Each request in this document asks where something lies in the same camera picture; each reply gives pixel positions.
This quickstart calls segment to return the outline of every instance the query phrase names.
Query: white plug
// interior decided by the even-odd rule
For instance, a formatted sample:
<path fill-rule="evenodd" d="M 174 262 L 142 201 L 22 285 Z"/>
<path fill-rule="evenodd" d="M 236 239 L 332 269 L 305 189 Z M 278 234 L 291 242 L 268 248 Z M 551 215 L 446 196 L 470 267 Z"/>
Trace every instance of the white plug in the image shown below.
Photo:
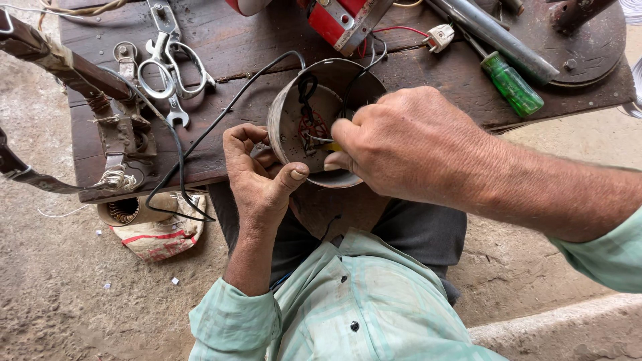
<path fill-rule="evenodd" d="M 450 44 L 455 37 L 455 31 L 450 27 L 450 25 L 443 24 L 428 30 L 428 35 L 429 36 L 421 43 L 429 44 L 431 46 L 429 50 L 431 53 L 438 53 Z"/>

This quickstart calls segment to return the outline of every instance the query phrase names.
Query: dark gray pants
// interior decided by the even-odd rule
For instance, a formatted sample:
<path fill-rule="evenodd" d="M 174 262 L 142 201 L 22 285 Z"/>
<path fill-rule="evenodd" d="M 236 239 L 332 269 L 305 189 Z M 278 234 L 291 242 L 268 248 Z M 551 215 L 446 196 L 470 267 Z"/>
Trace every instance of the dark gray pants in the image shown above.
<path fill-rule="evenodd" d="M 239 216 L 230 184 L 209 184 L 207 190 L 231 255 L 238 240 Z M 446 281 L 446 272 L 459 262 L 466 226 L 466 213 L 456 209 L 392 199 L 371 233 L 434 271 L 454 304 L 461 294 Z M 270 285 L 294 271 L 320 244 L 288 209 L 274 241 Z"/>

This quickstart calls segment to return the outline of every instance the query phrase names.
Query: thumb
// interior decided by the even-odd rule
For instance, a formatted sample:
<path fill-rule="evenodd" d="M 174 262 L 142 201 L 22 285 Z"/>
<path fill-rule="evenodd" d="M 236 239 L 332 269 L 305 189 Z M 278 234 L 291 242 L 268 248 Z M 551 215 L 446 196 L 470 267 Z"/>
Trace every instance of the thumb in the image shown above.
<path fill-rule="evenodd" d="M 346 152 L 351 153 L 354 150 L 354 140 L 359 136 L 361 127 L 345 118 L 339 118 L 332 124 L 330 133 L 339 145 Z"/>
<path fill-rule="evenodd" d="M 345 152 L 334 152 L 325 157 L 323 169 L 331 172 L 337 169 L 345 169 L 359 175 L 359 165 Z"/>
<path fill-rule="evenodd" d="M 288 163 L 281 168 L 272 184 L 280 196 L 290 195 L 306 181 L 310 169 L 303 163 Z"/>

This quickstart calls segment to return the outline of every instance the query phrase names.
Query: wooden table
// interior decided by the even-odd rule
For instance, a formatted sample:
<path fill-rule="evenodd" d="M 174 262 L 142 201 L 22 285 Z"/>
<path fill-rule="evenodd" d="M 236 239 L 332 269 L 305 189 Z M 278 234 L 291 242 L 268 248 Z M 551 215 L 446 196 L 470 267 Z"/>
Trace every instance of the wooden table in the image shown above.
<path fill-rule="evenodd" d="M 486 9 L 494 4 L 494 0 L 478 2 Z M 60 7 L 79 8 L 102 3 L 106 1 L 60 0 Z M 308 65 L 325 58 L 341 57 L 309 27 L 304 10 L 293 0 L 273 0 L 268 8 L 253 17 L 237 14 L 222 0 L 172 1 L 172 7 L 182 31 L 182 41 L 199 54 L 212 77 L 229 80 L 218 84 L 215 91 L 203 92 L 192 100 L 182 101 L 183 108 L 191 118 L 187 130 L 176 127 L 183 149 L 189 147 L 247 82 L 247 72 L 255 73 L 274 58 L 293 49 L 303 54 Z M 149 39 L 155 40 L 158 31 L 145 1 L 128 3 L 120 9 L 100 15 L 100 18 L 100 21 L 88 19 L 86 22 L 61 18 L 62 43 L 87 60 L 114 69 L 117 69 L 117 64 L 112 49 L 118 42 L 133 42 L 143 54 L 143 59 L 149 57 L 145 43 Z M 430 8 L 418 6 L 411 9 L 391 8 L 377 27 L 404 25 L 427 30 L 442 23 L 443 20 Z M 421 44 L 422 37 L 412 32 L 391 30 L 378 35 L 388 44 L 389 56 L 373 67 L 372 72 L 389 91 L 419 85 L 434 86 L 477 124 L 492 132 L 504 132 L 536 121 L 615 107 L 634 98 L 632 76 L 623 58 L 609 76 L 593 85 L 579 89 L 552 85 L 536 87 L 545 106 L 532 116 L 520 118 L 481 70 L 477 53 L 459 36 L 443 52 L 430 54 L 426 48 L 416 48 Z M 216 126 L 190 156 L 186 166 L 186 182 L 190 186 L 226 178 L 221 147 L 223 131 L 244 122 L 264 125 L 273 97 L 295 76 L 298 66 L 295 57 L 288 58 L 249 88 L 234 106 L 233 112 Z M 152 67 L 147 69 L 150 74 L 146 79 L 159 84 L 158 74 L 154 74 Z M 186 68 L 184 72 L 184 78 L 188 79 L 186 84 L 198 83 L 195 69 Z M 78 185 L 90 186 L 103 174 L 105 157 L 96 126 L 87 121 L 93 118 L 93 114 L 80 94 L 69 91 L 69 106 L 76 181 Z M 169 111 L 166 101 L 158 101 L 157 106 L 162 112 Z M 174 165 L 177 155 L 169 131 L 159 119 L 148 113 L 144 115 L 152 122 L 158 151 L 144 184 L 133 193 L 84 191 L 80 193 L 81 202 L 101 203 L 148 194 Z M 177 188 L 178 177 L 174 176 L 167 190 Z"/>

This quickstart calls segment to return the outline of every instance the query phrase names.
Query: open-end wrench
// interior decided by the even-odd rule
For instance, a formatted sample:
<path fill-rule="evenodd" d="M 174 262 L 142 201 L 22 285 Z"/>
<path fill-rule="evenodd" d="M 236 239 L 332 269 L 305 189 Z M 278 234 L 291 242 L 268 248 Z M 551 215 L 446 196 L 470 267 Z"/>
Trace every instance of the open-end wrench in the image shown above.
<path fill-rule="evenodd" d="M 149 54 L 154 54 L 155 45 L 152 40 L 147 42 L 147 45 L 145 46 L 145 48 Z M 174 77 L 175 74 L 176 73 L 174 71 L 171 72 L 172 77 Z M 165 88 L 167 89 L 167 87 L 169 87 L 170 84 L 165 71 L 160 72 L 160 78 L 162 79 L 162 82 L 165 85 Z M 169 101 L 169 114 L 167 114 L 166 119 L 169 125 L 173 127 L 174 121 L 176 119 L 179 119 L 183 124 L 183 128 L 187 128 L 187 126 L 189 125 L 189 115 L 187 115 L 187 113 L 180 107 L 180 103 L 178 102 L 178 96 L 176 92 L 174 92 L 174 94 L 172 94 L 168 98 L 168 101 Z"/>

